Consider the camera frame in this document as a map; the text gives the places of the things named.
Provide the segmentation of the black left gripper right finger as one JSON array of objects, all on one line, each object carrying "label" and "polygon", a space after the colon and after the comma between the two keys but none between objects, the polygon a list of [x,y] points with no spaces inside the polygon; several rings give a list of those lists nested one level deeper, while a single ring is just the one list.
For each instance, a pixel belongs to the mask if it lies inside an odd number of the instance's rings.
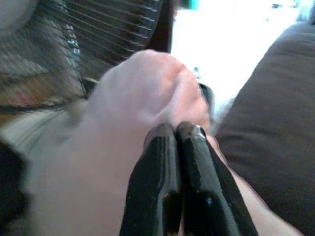
[{"label": "black left gripper right finger", "polygon": [[176,139],[184,184],[184,235],[258,235],[236,181],[203,128],[182,122]]}]

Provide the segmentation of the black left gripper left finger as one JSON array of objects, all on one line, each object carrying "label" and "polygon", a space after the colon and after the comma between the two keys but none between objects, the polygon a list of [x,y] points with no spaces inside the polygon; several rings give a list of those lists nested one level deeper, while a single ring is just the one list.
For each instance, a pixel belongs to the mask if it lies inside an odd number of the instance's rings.
[{"label": "black left gripper left finger", "polygon": [[174,128],[149,131],[130,175],[121,236],[176,236],[182,215],[182,181]]}]

